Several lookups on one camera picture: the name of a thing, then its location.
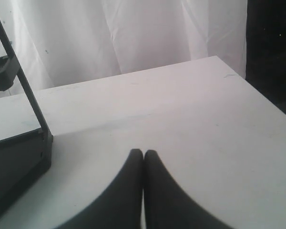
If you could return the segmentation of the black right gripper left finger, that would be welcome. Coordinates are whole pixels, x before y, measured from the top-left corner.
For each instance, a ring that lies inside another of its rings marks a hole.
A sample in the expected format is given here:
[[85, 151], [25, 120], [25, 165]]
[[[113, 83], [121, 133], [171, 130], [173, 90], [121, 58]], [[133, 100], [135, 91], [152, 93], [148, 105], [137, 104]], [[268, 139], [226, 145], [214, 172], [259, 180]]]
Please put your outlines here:
[[143, 192], [143, 153], [132, 149], [103, 193], [71, 221], [72, 229], [139, 229]]

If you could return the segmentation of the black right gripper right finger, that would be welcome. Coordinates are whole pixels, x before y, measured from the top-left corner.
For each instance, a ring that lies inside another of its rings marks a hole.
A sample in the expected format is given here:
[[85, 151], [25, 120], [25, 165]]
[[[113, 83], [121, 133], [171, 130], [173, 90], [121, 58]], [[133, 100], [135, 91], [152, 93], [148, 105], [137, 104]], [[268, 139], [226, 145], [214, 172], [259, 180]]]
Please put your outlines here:
[[144, 156], [144, 207], [148, 229], [217, 229], [218, 222], [175, 182], [158, 153]]

